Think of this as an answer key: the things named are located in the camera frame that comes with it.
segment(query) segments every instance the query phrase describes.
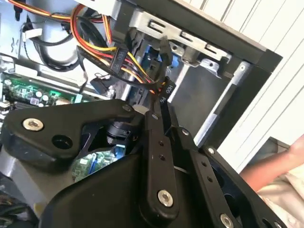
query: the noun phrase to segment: motherboard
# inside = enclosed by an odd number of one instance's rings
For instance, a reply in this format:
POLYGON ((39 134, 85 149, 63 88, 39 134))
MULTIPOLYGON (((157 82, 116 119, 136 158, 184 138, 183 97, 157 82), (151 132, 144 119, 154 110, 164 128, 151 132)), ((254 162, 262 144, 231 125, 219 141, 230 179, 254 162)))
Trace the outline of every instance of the motherboard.
MULTIPOLYGON (((39 108, 101 100, 90 95, 80 95, 67 89, 14 74, 1 74, 0 82, 0 131, 9 112, 24 108, 39 108)), ((113 147, 110 151, 94 152, 72 166, 74 181, 100 170, 121 157, 124 148, 113 147)))

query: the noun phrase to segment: green circuit board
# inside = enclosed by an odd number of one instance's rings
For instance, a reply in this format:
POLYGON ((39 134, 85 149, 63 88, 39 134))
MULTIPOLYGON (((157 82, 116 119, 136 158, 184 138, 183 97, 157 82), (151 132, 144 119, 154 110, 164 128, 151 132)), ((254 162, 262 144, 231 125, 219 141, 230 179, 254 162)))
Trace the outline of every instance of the green circuit board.
POLYGON ((86 157, 76 160, 72 165, 73 179, 75 182, 80 181, 116 160, 115 155, 111 153, 111 151, 89 154, 86 157))
MULTIPOLYGON (((22 77, 3 77, 3 94, 10 102, 24 102, 30 105, 44 107, 53 105, 73 104, 76 94, 68 91, 62 92, 42 83, 34 82, 22 77)), ((81 102, 99 100, 97 97, 84 95, 81 102)))

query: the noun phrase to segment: silver screw head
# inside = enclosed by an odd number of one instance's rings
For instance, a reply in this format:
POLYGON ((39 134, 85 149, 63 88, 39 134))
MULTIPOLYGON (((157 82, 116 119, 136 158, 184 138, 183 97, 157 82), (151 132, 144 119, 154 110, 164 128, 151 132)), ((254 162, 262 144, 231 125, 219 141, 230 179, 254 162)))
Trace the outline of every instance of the silver screw head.
POLYGON ((208 148, 209 153, 214 154, 214 149, 208 148))
POLYGON ((189 132, 186 129, 182 129, 184 135, 189 135, 189 132))
POLYGON ((221 214, 220 215, 220 220, 221 222, 223 223, 223 225, 226 227, 226 228, 233 228, 233 223, 231 221, 231 219, 228 217, 228 215, 226 214, 221 214))
POLYGON ((278 222, 275 222, 275 226, 276 226, 277 228, 282 228, 282 226, 281 226, 278 222))
POLYGON ((156 114, 152 114, 152 117, 155 119, 155 120, 158 120, 158 116, 156 114))
POLYGON ((41 131, 44 127, 43 123, 34 118, 29 118, 23 121, 23 127, 29 131, 38 132, 41 131))
POLYGON ((168 208, 172 207, 173 197, 169 192, 167 192, 166 190, 161 190, 158 192, 157 197, 162 205, 164 205, 168 208))
POLYGON ((127 104, 125 104, 125 105, 123 106, 123 109, 126 110, 127 112, 132 111, 132 108, 131 108, 129 105, 127 105, 127 104))

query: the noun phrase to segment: white wall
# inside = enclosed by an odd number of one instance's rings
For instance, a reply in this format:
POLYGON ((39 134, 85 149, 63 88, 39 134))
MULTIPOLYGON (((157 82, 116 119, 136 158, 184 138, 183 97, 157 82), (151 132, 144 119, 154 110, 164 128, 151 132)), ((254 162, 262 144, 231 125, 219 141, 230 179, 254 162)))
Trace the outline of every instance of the white wall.
POLYGON ((304 1, 188 2, 284 57, 218 149, 241 171, 270 136, 291 144, 304 133, 304 1))

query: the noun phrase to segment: white fabric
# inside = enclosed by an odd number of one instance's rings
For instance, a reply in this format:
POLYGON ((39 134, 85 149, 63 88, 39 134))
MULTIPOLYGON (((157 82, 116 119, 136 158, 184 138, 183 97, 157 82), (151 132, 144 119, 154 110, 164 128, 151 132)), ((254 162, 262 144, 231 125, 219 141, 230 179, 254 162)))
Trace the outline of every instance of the white fabric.
POLYGON ((304 228, 304 165, 277 178, 258 194, 288 228, 304 228))

